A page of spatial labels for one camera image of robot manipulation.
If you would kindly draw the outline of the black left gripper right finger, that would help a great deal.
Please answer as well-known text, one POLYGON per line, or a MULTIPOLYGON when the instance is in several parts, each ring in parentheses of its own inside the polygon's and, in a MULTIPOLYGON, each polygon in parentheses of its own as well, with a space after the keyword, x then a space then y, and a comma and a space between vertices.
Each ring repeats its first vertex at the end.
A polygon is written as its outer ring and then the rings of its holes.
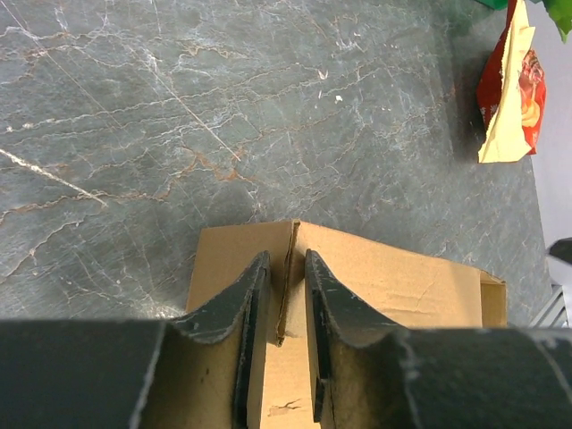
POLYGON ((307 344, 317 423, 408 423, 410 331, 305 256, 307 344))

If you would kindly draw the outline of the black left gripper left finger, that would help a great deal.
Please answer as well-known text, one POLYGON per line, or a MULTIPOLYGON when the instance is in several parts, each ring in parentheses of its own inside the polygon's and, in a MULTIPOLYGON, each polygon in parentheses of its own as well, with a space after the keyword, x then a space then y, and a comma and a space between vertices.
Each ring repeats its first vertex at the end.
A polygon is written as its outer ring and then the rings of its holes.
POLYGON ((263 251, 230 286, 172 323, 183 347, 175 380, 192 428, 260 426, 270 280, 263 251))

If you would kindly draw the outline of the brown cardboard paper box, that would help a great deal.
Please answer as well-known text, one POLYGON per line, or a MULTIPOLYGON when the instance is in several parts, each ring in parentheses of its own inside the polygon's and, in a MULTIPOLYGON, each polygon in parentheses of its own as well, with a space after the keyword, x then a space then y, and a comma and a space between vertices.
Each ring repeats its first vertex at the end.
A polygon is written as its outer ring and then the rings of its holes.
MULTIPOLYGON (((230 286, 260 252, 270 255, 269 314, 258 428, 492 428, 501 423, 486 377, 507 324, 504 282, 480 269, 427 257, 312 223, 288 221, 204 229, 188 313, 230 286), (410 331, 408 423, 317 423, 307 344, 305 256, 379 313, 410 331)), ((192 428, 183 415, 181 336, 166 325, 144 428, 192 428)))

